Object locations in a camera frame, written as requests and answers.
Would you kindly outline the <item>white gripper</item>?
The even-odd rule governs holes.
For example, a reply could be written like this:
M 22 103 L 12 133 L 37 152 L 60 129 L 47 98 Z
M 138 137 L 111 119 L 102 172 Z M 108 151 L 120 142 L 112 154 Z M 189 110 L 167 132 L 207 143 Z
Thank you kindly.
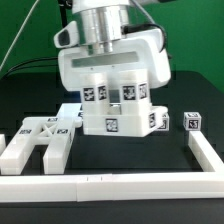
M 58 63 L 62 84 L 67 91 L 79 91 L 82 75 L 106 73 L 109 88 L 115 90 L 119 72 L 146 69 L 149 87 L 162 87 L 169 82 L 171 71 L 167 52 L 161 50 L 161 45 L 161 31 L 151 29 L 114 41 L 110 53 L 89 55 L 85 46 L 61 50 Z

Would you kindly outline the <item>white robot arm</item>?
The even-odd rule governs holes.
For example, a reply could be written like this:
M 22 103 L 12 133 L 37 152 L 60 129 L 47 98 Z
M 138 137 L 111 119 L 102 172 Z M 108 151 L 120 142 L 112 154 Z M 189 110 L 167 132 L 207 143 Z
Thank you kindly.
M 153 1 L 73 0 L 78 19 L 54 37 L 64 87 L 77 91 L 83 75 L 104 73 L 114 89 L 120 72 L 138 69 L 147 72 L 150 88 L 166 85 L 171 72 L 164 29 L 151 18 L 132 25 L 128 16 L 130 6 Z

